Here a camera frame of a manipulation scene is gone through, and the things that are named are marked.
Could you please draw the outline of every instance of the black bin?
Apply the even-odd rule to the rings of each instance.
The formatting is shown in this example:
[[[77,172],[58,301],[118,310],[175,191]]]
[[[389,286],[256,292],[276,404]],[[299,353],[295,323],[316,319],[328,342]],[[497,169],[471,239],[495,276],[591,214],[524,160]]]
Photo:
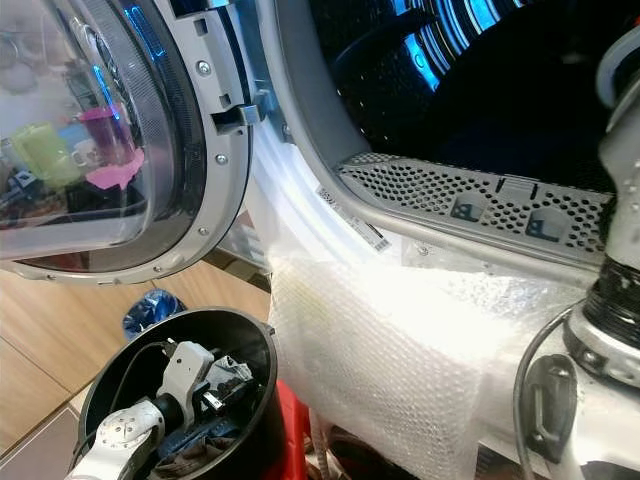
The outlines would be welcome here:
[[[253,418],[242,434],[222,455],[198,471],[192,479],[260,479],[282,455],[285,434],[276,391],[277,359],[272,329],[249,315],[223,309],[188,310],[154,325],[118,352],[104,367],[91,387],[80,416],[79,438],[91,434],[108,415],[116,389],[135,353],[150,342],[172,338],[220,348],[238,361],[246,362],[253,376],[265,388]],[[136,359],[115,409],[133,405],[144,396],[154,398],[162,384],[168,359],[161,349],[148,349]],[[135,479],[144,479],[157,458],[150,458]]]

